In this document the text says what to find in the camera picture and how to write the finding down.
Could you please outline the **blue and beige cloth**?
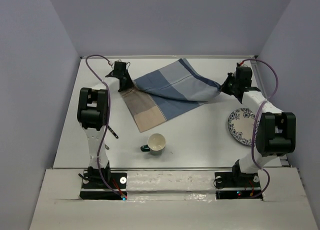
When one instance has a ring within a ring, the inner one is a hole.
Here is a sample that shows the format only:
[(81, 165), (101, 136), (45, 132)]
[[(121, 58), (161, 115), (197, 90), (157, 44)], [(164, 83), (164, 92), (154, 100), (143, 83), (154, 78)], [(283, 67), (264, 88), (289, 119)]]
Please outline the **blue and beige cloth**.
[(120, 95), (141, 133), (206, 104), (221, 92), (218, 82), (197, 73), (185, 58), (132, 83)]

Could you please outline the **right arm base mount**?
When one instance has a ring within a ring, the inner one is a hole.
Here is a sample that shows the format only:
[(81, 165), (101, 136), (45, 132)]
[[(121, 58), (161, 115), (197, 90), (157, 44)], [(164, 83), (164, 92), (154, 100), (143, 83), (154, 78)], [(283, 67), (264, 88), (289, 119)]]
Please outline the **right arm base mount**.
[(258, 175), (235, 176), (231, 171), (214, 173), (217, 200), (262, 199)]

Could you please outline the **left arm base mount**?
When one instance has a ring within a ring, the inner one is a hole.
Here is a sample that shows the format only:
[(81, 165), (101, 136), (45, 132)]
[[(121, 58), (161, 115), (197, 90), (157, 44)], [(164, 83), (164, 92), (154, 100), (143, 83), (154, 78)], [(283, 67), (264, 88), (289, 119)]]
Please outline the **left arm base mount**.
[(111, 172), (108, 186), (101, 179), (89, 180), (86, 170), (78, 176), (81, 178), (79, 197), (82, 200), (126, 201), (128, 198), (126, 172)]

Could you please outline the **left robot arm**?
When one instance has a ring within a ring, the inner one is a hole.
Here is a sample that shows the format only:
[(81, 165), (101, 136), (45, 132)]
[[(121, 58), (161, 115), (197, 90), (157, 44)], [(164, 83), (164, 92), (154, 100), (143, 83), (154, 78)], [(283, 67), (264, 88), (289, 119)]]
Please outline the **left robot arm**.
[(105, 149), (105, 137), (109, 127), (111, 115), (111, 94), (109, 85), (90, 66), (89, 59), (85, 64), (93, 75), (100, 81), (93, 87), (83, 87), (79, 92), (77, 121), (84, 130), (88, 142), (89, 165), (86, 174), (79, 176), (97, 186), (115, 190), (110, 184), (112, 173), (110, 161)]

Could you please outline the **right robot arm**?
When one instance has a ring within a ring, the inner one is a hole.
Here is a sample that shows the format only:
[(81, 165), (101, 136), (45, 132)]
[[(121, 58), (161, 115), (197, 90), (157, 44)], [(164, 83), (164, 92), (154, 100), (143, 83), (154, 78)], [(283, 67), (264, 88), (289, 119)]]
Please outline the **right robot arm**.
[(222, 179), (224, 188), (243, 188), (254, 180), (259, 170), (271, 160), (292, 153), (296, 147), (296, 116), (283, 112), (252, 86), (253, 71), (238, 65), (229, 73), (221, 91), (249, 108), (255, 115), (251, 130), (251, 151), (237, 160), (232, 171)]

